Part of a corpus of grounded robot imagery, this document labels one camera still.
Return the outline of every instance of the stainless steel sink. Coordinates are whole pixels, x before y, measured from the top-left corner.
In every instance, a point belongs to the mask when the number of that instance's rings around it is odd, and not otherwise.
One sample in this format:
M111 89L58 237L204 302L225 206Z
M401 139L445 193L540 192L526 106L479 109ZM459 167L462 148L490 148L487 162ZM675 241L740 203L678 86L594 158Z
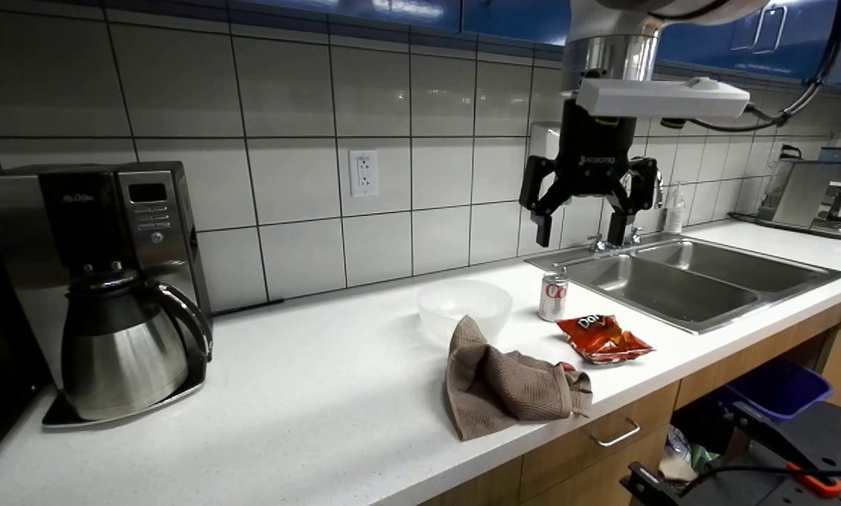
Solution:
M754 290L761 302L781 302L841 278L841 269L733 250L725 245L684 237L642 248L636 258L719 278Z
M706 332L761 303L801 295L841 278L841 269L673 237L597 257L549 257L532 265L588 290Z

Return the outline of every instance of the chip bag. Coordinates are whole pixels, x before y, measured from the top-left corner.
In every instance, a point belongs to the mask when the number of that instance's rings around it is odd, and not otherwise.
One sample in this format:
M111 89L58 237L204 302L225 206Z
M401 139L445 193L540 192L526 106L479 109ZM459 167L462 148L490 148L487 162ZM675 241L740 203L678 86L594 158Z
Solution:
M556 321L556 325L585 362L628 362L652 352L632 332L623 332L611 316L583 316Z

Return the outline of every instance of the white countertop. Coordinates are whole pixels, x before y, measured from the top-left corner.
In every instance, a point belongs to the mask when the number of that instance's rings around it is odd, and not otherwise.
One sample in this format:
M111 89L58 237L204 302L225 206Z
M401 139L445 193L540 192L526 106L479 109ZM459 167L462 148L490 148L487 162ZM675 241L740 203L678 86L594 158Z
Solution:
M756 224L692 237L841 269L834 238ZM484 278L512 293L512 317L491 345L580 362L553 339L560 328L535 316L540 269L521 262L227 316L217 321L207 384L166 410L103 431L44 434L50 397L31 404L0 444L0 506L417 503L841 303L839 278L685 335L570 287L566 316L615 316L654 352L588 369L585 421L459 442L442 404L448 342L425 338L417 317L417 293L442 278Z

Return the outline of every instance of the soda can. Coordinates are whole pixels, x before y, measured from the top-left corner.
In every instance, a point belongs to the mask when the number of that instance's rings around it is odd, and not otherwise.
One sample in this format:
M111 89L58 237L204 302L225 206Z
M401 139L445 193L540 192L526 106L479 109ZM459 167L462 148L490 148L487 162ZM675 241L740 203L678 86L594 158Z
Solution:
M567 280L560 275L542 275L540 280L540 321L560 321L566 309L566 287Z

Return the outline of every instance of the gray towel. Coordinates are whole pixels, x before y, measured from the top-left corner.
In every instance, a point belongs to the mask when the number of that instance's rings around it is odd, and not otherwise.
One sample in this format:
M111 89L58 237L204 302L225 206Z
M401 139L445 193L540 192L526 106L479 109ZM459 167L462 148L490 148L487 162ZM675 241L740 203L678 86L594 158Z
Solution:
M479 439L515 421L549 421L585 414L591 379L567 365L491 348L472 317L450 338L445 404L459 435Z

